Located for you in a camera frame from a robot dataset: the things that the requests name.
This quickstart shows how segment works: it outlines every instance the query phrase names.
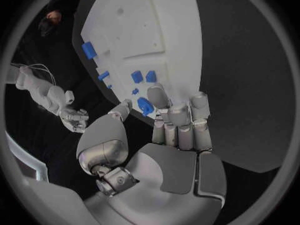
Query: blue block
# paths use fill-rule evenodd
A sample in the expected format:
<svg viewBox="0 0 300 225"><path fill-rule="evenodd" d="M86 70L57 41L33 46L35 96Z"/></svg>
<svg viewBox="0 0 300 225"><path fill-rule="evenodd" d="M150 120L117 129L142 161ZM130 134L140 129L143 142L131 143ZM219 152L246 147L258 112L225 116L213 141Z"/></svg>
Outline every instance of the blue block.
<svg viewBox="0 0 300 225"><path fill-rule="evenodd" d="M110 73L108 72L108 71L105 71L104 73L102 73L102 74L100 74L99 76L98 76L98 79L100 80L100 81L103 81L103 79L105 79L106 77L108 77L110 75Z"/></svg>
<svg viewBox="0 0 300 225"><path fill-rule="evenodd" d="M149 71L146 75L146 81L148 83L156 83L157 82L157 78L156 78L156 73L155 71Z"/></svg>
<svg viewBox="0 0 300 225"><path fill-rule="evenodd" d="M146 98L140 97L137 100L138 107L142 110L142 115L146 117L148 114L154 111L154 107L151 102L149 102Z"/></svg>
<svg viewBox="0 0 300 225"><path fill-rule="evenodd" d="M137 93L139 93L139 90L137 88L132 91L133 95L136 95Z"/></svg>
<svg viewBox="0 0 300 225"><path fill-rule="evenodd" d="M131 77L136 84L139 84L141 81L143 81L143 75L142 75L141 71L139 71L139 70L133 72L131 74Z"/></svg>
<svg viewBox="0 0 300 225"><path fill-rule="evenodd" d="M95 49L93 48L93 45L90 41L82 44L82 49L87 57L87 59L91 60L92 58L97 56L97 53L95 52Z"/></svg>

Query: dark hair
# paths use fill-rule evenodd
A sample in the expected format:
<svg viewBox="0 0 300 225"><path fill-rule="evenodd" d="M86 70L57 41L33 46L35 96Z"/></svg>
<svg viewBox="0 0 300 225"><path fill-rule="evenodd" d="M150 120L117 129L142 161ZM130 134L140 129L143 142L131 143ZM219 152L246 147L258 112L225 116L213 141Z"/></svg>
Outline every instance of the dark hair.
<svg viewBox="0 0 300 225"><path fill-rule="evenodd" d="M56 25L47 17L44 17L38 24L38 30L42 37L46 37L55 29Z"/></svg>

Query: black background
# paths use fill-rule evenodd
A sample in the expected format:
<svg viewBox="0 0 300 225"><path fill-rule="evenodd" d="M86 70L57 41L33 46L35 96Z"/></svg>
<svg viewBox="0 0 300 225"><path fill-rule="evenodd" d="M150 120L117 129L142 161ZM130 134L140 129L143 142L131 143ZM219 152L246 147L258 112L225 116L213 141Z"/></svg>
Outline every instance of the black background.
<svg viewBox="0 0 300 225"><path fill-rule="evenodd" d="M16 16L17 10L23 9L22 4L25 0L0 0L0 28L1 33L5 32L9 21ZM295 38L300 35L299 22L298 22L298 0L270 0L276 3L276 6L280 7L282 14L285 16L286 22L292 25L295 33ZM277 209L271 214L270 217L263 223L264 225L276 224L282 219L286 223L299 223L298 216L298 187L300 185L299 176L292 185L290 191L285 196L282 203ZM9 222L10 224L28 223L36 224L35 220L27 213L27 211L19 204L18 200L14 197L13 193L6 184L5 178L0 176L0 221L2 223Z"/></svg>

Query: wire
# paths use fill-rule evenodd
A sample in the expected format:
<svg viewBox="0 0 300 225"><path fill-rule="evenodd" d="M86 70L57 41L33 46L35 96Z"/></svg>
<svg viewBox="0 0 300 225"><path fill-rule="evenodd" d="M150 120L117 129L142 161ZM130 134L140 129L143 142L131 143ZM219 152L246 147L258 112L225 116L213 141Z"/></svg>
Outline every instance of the wire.
<svg viewBox="0 0 300 225"><path fill-rule="evenodd" d="M11 65L14 66L14 67L18 67L18 68L20 68L20 67L30 67L31 69L35 69L35 70L40 70L40 71L46 72L46 73L48 73L50 75L52 84L54 86L56 86L55 77L50 72L49 68L46 65L42 64L42 63L35 63L35 64L31 64L31 65L26 65L26 64L23 64L23 63L14 63L14 62L11 62Z"/></svg>

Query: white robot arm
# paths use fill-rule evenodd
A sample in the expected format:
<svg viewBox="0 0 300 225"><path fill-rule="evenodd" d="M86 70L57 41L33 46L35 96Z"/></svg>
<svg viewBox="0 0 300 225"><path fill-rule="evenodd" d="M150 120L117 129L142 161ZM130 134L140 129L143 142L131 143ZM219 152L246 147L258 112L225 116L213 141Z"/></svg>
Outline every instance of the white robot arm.
<svg viewBox="0 0 300 225"><path fill-rule="evenodd" d="M47 111L61 118L64 126L72 132L84 133L89 119L87 111L75 111L69 105L74 101L71 91L66 91L49 81L37 78L30 66L10 66L7 84L15 84L19 90L29 91L32 99Z"/></svg>

